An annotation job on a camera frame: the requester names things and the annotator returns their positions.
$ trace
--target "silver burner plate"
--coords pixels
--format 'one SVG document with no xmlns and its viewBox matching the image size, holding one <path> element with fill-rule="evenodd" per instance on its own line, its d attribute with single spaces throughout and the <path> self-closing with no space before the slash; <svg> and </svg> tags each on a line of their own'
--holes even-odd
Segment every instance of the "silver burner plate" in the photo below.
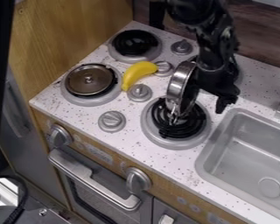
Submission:
<svg viewBox="0 0 280 224">
<path fill-rule="evenodd" d="M 108 93 L 103 94 L 103 95 L 88 97 L 88 98 L 79 97 L 79 96 L 70 94 L 66 88 L 66 79 L 67 79 L 67 74 L 70 74 L 70 71 L 69 71 L 69 73 L 67 73 L 64 76 L 64 78 L 62 79 L 62 81 L 60 83 L 61 93 L 62 93 L 63 97 L 66 100 L 68 100 L 69 102 L 71 102 L 72 104 L 82 106 L 82 107 L 97 107 L 97 106 L 101 106 L 103 104 L 113 101 L 122 92 L 122 88 L 121 88 L 122 76 L 112 66 L 108 65 L 108 67 L 112 68 L 115 71 L 115 76 L 117 78 L 117 84 L 115 84 L 115 86 Z"/>
<path fill-rule="evenodd" d="M 118 61 L 123 62 L 123 63 L 127 63 L 127 64 L 135 64 L 135 63 L 140 62 L 140 61 L 152 61 L 161 54 L 162 48 L 163 48 L 162 40 L 160 38 L 158 38 L 156 35 L 154 35 L 154 34 L 152 34 L 152 35 L 157 39 L 158 45 L 156 47 L 152 47 L 144 55 L 133 56 L 133 57 L 132 56 L 121 55 L 112 45 L 113 39 L 115 37 L 113 37 L 108 42 L 108 53 L 110 54 L 110 56 L 113 59 L 118 60 Z"/>
<path fill-rule="evenodd" d="M 162 138 L 158 134 L 158 128 L 152 121 L 151 108 L 152 105 L 158 101 L 158 98 L 148 103 L 141 114 L 141 128 L 143 133 L 148 139 L 150 139 L 154 144 L 166 148 L 168 150 L 181 151 L 190 150 L 200 144 L 202 144 L 211 132 L 211 120 L 210 115 L 207 110 L 199 103 L 196 102 L 206 113 L 206 124 L 205 127 L 196 135 L 190 136 L 183 139 L 173 139 L 173 138 Z"/>
</svg>

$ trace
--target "stainless steel sink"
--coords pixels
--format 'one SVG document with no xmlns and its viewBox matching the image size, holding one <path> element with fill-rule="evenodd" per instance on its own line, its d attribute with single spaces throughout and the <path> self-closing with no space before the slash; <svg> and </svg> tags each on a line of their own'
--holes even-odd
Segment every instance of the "stainless steel sink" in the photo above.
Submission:
<svg viewBox="0 0 280 224">
<path fill-rule="evenodd" d="M 231 110 L 196 161 L 212 184 L 280 219 L 280 124 Z"/>
</svg>

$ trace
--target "oven handle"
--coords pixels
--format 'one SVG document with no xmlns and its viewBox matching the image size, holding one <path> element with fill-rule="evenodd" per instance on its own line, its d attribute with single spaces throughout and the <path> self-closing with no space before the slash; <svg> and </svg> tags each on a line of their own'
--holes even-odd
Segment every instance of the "oven handle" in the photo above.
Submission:
<svg viewBox="0 0 280 224">
<path fill-rule="evenodd" d="M 123 199 L 93 180 L 91 178 L 93 174 L 91 169 L 61 150 L 52 150 L 49 154 L 49 160 L 58 170 L 65 173 L 68 177 L 79 181 L 124 211 L 135 212 L 141 205 L 141 200 L 135 195 L 131 194 L 127 199 Z"/>
</svg>

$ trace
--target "black robotic arm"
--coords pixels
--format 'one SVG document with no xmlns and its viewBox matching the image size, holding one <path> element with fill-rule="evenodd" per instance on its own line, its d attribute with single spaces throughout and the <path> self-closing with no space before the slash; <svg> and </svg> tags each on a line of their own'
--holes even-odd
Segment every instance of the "black robotic arm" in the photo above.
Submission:
<svg viewBox="0 0 280 224">
<path fill-rule="evenodd" d="M 239 42 L 233 19 L 219 0 L 151 0 L 150 24 L 163 28 L 166 11 L 189 32 L 195 32 L 199 44 L 199 55 L 193 59 L 196 68 L 184 97 L 195 102 L 199 90 L 204 89 L 218 96 L 216 113 L 222 113 L 228 104 L 236 103 L 240 93 L 234 84 L 239 75 L 234 56 Z"/>
</svg>

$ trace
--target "white countertop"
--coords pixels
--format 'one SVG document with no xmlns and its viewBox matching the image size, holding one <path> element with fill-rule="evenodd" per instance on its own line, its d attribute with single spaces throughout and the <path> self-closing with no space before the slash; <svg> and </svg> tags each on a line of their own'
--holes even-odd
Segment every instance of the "white countertop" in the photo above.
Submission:
<svg viewBox="0 0 280 224">
<path fill-rule="evenodd" d="M 162 39 L 164 43 L 163 53 L 154 61 L 167 60 L 176 66 L 179 62 L 190 58 L 189 55 L 178 56 L 171 52 L 171 44 L 182 39 L 178 35 L 137 22 L 131 22 L 124 28 L 124 30 L 129 29 L 144 29 L 157 34 Z M 191 40 L 188 41 L 195 45 L 194 53 L 196 53 L 196 43 Z M 227 107 L 222 115 L 216 115 L 214 113 L 216 97 L 210 94 L 199 94 L 198 101 L 205 106 L 211 116 L 212 132 L 224 115 L 232 108 L 247 109 L 276 121 L 273 115 L 275 113 L 274 108 L 280 102 L 280 68 L 242 56 L 236 56 L 236 58 L 244 76 L 240 85 L 241 97 L 235 105 Z M 109 56 L 107 42 L 90 53 L 79 64 L 90 62 L 111 65 L 122 73 L 130 66 L 115 61 Z M 110 149 L 162 175 L 187 191 L 244 221 L 260 224 L 280 224 L 280 220 L 276 217 L 208 183 L 198 175 L 194 163 L 206 142 L 189 150 L 167 150 L 152 143 L 143 134 L 140 126 L 140 115 L 148 102 L 135 103 L 127 98 L 126 93 L 122 92 L 112 102 L 99 107 L 76 106 L 61 95 L 61 78 L 30 100 L 31 106 L 107 145 Z M 140 80 L 139 83 L 150 86 L 153 89 L 152 99 L 155 99 L 165 95 L 168 81 L 168 77 L 150 76 Z M 110 110 L 118 110 L 127 118 L 126 127 L 114 134 L 103 132 L 97 124 L 99 116 Z"/>
</svg>

